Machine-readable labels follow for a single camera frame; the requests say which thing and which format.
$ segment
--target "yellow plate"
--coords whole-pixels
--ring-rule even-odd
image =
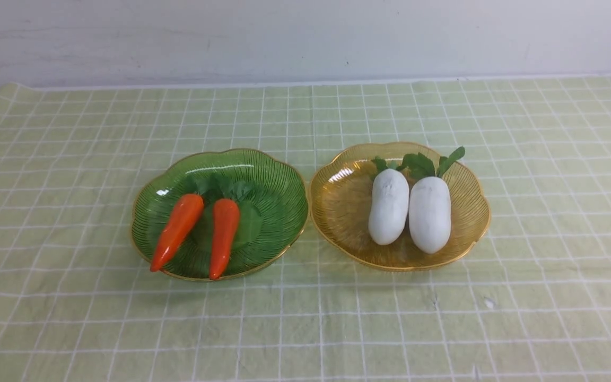
[[[490,227],[492,211],[475,174],[459,162],[443,176],[451,194],[451,236],[443,249],[425,254],[414,245],[407,227],[393,244],[378,245],[371,240],[367,220],[371,176],[377,172],[371,159],[378,155],[399,164],[405,154],[415,152],[425,154],[434,163],[440,158],[439,152],[417,143],[368,143],[347,148],[316,172],[309,193],[312,220],[322,236],[360,263],[384,271],[437,268],[467,254]],[[407,180],[412,187],[415,181]]]

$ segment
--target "green plate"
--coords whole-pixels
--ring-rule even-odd
[[[230,263],[219,280],[247,275],[278,259],[303,233],[310,206],[299,172],[270,155],[253,149],[202,152],[179,160],[153,179],[136,197],[131,238],[138,253],[150,262],[174,204],[212,174],[245,181],[251,192],[240,206]],[[219,196],[201,192],[204,213],[174,258],[163,267],[167,275],[190,281],[209,281],[213,233],[212,208]]]

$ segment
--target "white wall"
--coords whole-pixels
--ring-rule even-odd
[[[0,84],[611,72],[611,0],[0,0]]]

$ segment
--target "toy carrot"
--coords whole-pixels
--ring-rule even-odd
[[[174,257],[203,211],[204,200],[197,194],[185,194],[176,202],[152,256],[150,271],[159,271]]]
[[[244,181],[234,185],[225,179],[219,179],[218,182],[223,197],[214,203],[214,233],[211,241],[211,261],[209,262],[210,280],[218,280],[230,263],[232,244],[240,224],[238,203],[250,191],[250,187]]]

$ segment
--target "plate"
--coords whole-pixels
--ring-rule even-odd
[[[239,204],[240,223],[230,263],[219,280],[265,268],[303,233],[309,204],[305,181],[296,169],[259,150],[202,152],[173,164],[146,184],[134,201],[131,238],[148,263],[174,204],[183,194],[195,193],[198,185],[213,174],[231,181],[246,181],[252,189]],[[210,281],[212,210],[218,195],[201,194],[204,213],[174,258],[163,267],[167,275],[190,281]]]
[[[443,176],[451,194],[452,222],[451,236],[443,249],[425,254],[412,242],[407,225],[390,245],[378,245],[369,236],[372,176],[378,172],[371,159],[378,155],[399,164],[405,154],[415,152],[435,164],[439,161],[439,152],[417,143],[366,143],[347,148],[318,170],[309,194],[312,220],[320,234],[356,261],[384,271],[422,271],[465,256],[487,232],[492,211],[477,177],[460,162]],[[407,180],[411,188],[415,181]]]

